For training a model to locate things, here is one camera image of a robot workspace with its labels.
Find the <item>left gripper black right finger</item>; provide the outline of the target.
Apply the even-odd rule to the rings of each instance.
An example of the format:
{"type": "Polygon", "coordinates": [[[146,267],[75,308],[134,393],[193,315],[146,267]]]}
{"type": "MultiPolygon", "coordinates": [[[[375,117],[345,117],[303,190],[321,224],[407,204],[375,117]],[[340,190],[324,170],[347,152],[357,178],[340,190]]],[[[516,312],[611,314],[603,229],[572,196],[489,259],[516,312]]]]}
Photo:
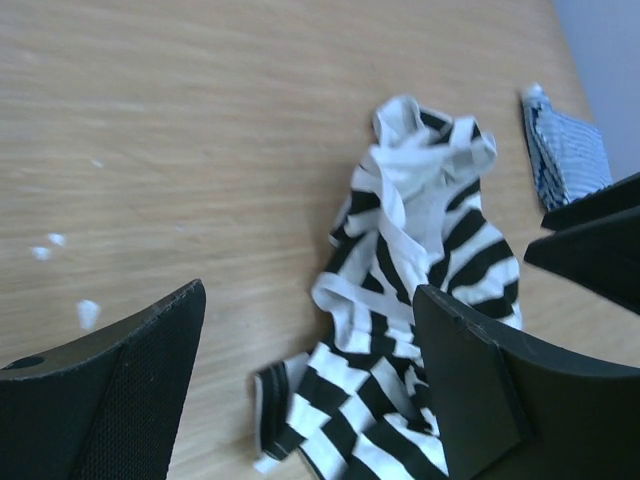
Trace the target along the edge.
{"type": "Polygon", "coordinates": [[[450,478],[638,478],[638,368],[540,340],[431,285],[413,307],[450,478]]]}

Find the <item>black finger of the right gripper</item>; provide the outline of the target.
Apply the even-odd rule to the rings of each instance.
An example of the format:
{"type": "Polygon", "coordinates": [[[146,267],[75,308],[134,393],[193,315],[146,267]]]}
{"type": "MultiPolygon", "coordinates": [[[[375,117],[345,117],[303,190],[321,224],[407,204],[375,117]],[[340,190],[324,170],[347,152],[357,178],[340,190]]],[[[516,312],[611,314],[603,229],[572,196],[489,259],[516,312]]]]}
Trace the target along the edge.
{"type": "Polygon", "coordinates": [[[639,206],[640,174],[636,173],[612,185],[547,212],[541,227],[559,231],[639,206]]]}
{"type": "Polygon", "coordinates": [[[560,230],[527,247],[524,261],[639,312],[639,211],[560,230]]]}

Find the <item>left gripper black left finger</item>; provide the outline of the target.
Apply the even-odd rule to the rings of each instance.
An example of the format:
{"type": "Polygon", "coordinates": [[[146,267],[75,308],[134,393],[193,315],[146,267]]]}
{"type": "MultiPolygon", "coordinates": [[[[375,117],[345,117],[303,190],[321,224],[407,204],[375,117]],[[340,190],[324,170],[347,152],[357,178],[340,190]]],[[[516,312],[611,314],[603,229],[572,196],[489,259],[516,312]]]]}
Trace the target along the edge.
{"type": "Polygon", "coordinates": [[[1,370],[4,479],[164,479],[205,317],[201,280],[1,370]]]}

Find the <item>blue white striped tank top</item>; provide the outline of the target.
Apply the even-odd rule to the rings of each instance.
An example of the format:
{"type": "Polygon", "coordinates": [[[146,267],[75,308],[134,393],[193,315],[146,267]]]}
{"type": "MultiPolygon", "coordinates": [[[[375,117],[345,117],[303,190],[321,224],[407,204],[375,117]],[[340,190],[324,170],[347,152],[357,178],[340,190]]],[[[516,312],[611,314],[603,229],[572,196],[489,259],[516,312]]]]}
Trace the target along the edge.
{"type": "Polygon", "coordinates": [[[553,211],[613,184],[600,131],[556,110],[537,83],[521,94],[535,190],[553,211]]]}

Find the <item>black white striped garment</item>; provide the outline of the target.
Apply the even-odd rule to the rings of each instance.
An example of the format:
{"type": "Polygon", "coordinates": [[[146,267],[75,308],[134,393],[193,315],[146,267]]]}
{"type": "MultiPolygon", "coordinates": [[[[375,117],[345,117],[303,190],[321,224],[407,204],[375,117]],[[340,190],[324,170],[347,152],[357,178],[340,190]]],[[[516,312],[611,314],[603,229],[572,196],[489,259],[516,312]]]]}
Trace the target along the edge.
{"type": "Polygon", "coordinates": [[[448,468],[415,334],[423,284],[514,328],[519,264],[483,215],[497,157],[471,116],[396,96],[374,113],[311,296],[332,318],[311,350],[254,377],[258,458],[299,452],[319,479],[444,479],[448,468]]]}

